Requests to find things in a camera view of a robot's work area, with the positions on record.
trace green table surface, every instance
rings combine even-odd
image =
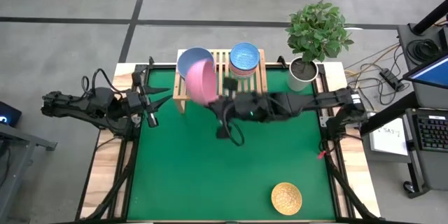
[[[267,70],[268,90],[288,91],[286,79],[284,70]],[[174,70],[154,70],[149,82],[172,87]],[[312,92],[311,85],[302,91]],[[191,101],[183,115],[169,100],[156,116],[160,125],[150,129],[144,123],[141,131],[128,220],[335,219],[326,165],[317,158],[316,112],[269,124],[236,120],[246,137],[242,147],[217,139],[215,115]],[[302,193],[295,215],[272,206],[271,192],[280,182]]]

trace wooden rack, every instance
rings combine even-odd
[[[186,49],[178,50],[177,58],[179,58],[185,51]],[[260,52],[260,62],[258,63],[257,69],[250,78],[237,79],[238,92],[267,92],[265,51],[263,49],[259,49],[258,51]],[[209,50],[209,52],[213,55],[214,62],[216,63],[215,72],[218,77],[218,89],[216,93],[217,95],[229,95],[229,90],[223,90],[223,79],[224,77],[232,77],[232,73],[229,70],[230,49],[212,49]],[[177,67],[176,75],[174,77],[173,99],[177,109],[181,113],[185,113],[186,102],[190,101],[190,96],[186,90],[185,81],[180,75]]]

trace blue plate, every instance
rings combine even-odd
[[[185,79],[190,67],[200,60],[209,60],[213,62],[213,65],[215,65],[213,55],[207,49],[190,48],[183,52],[177,59],[177,69],[181,76]]]
[[[260,52],[251,43],[239,43],[230,52],[230,62],[240,70],[252,70],[260,61]]]

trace gray floor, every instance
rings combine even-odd
[[[0,0],[0,16],[45,18],[130,18],[136,0]],[[174,20],[287,21],[288,14],[318,0],[144,0],[139,18]],[[420,20],[443,0],[326,0],[341,7],[347,22],[405,24]],[[54,153],[39,150],[16,200],[13,216],[31,223],[71,221],[83,189],[98,130],[64,118],[40,114],[41,96],[51,90],[81,93],[81,76],[97,67],[113,75],[126,25],[0,23],[0,100],[24,111],[20,129],[59,145]],[[336,60],[349,66],[397,42],[395,31],[354,30],[349,52]],[[286,33],[277,28],[138,26],[127,62],[173,62],[178,48],[231,48],[250,41],[267,59],[291,59]],[[392,54],[378,64],[390,68]],[[351,66],[359,71],[361,62]],[[404,59],[398,60],[406,72]],[[369,71],[365,77],[378,77]],[[412,88],[397,95],[396,99]],[[366,89],[376,110],[377,91]],[[430,192],[407,199],[401,183],[409,179],[404,164],[369,162],[381,215],[394,221],[446,223],[448,193]]]

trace potted plant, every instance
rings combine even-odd
[[[290,15],[288,46],[293,54],[302,56],[293,59],[289,66],[289,88],[301,91],[318,74],[315,59],[322,62],[325,57],[336,57],[344,47],[354,43],[348,39],[350,34],[344,29],[345,18],[339,8],[331,3],[320,1],[309,4],[301,11]]]

